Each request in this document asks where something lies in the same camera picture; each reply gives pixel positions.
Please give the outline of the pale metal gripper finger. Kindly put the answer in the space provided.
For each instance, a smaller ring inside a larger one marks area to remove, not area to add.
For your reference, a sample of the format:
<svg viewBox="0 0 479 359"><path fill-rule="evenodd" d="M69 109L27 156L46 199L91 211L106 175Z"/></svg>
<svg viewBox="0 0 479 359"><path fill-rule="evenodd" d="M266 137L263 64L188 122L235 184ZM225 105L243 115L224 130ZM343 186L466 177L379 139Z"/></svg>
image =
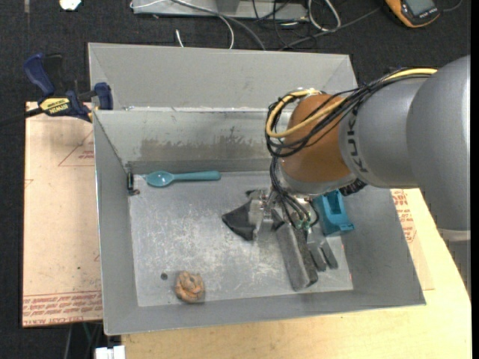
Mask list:
<svg viewBox="0 0 479 359"><path fill-rule="evenodd" d="M265 209L263 211L263 220L261 222L261 231L275 231L279 225L279 214L275 209Z"/></svg>
<svg viewBox="0 0 479 359"><path fill-rule="evenodd" d="M252 238L256 239L263 224L263 205L261 200L251 200L249 222L253 227Z"/></svg>

